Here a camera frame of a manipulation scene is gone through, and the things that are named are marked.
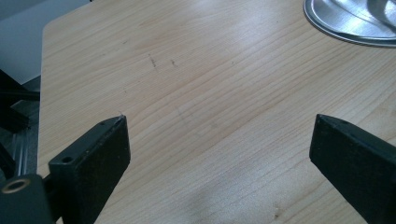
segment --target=silver metal plate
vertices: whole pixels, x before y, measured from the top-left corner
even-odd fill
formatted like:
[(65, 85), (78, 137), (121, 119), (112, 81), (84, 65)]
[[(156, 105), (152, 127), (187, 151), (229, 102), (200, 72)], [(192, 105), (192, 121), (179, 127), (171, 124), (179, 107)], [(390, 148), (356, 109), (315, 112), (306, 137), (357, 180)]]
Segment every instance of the silver metal plate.
[(396, 0), (305, 0), (304, 13), (328, 35), (396, 48)]

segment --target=wood grain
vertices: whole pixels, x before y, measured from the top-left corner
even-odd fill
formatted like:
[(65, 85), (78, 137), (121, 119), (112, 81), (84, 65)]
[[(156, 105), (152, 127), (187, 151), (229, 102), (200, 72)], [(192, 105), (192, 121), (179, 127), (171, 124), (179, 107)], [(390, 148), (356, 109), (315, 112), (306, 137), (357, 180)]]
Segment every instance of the wood grain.
[(101, 1), (44, 32), (39, 173), (127, 116), (96, 223), (364, 223), (310, 162), (315, 115), (396, 144), (396, 54), (328, 37), (302, 1)]

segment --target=screw hole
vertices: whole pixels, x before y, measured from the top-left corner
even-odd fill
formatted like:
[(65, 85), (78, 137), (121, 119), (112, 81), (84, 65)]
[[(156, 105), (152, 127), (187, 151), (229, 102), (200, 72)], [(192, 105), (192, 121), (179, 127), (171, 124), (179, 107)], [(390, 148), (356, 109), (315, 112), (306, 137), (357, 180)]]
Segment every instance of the screw hole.
[(8, 183), (5, 187), (2, 188), (2, 191), (5, 194), (15, 193), (20, 191), (21, 189), (26, 188), (26, 186), (28, 186), (29, 184), (29, 179), (17, 179), (12, 181), (11, 183)]
[(71, 157), (65, 157), (62, 159), (63, 163), (69, 163), (70, 161), (72, 161), (73, 159)]

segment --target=black metal frame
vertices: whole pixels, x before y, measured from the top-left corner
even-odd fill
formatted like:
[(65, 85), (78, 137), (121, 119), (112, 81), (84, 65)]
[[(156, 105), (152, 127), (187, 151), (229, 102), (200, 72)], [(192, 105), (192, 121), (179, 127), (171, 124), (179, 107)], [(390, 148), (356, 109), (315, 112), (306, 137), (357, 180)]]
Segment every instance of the black metal frame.
[(0, 143), (0, 168), (4, 173), (6, 179), (10, 179), (15, 174), (16, 163), (12, 160), (8, 151)]
[(0, 69), (0, 127), (17, 133), (29, 127), (29, 119), (10, 108), (19, 100), (39, 101), (39, 91), (28, 91)]

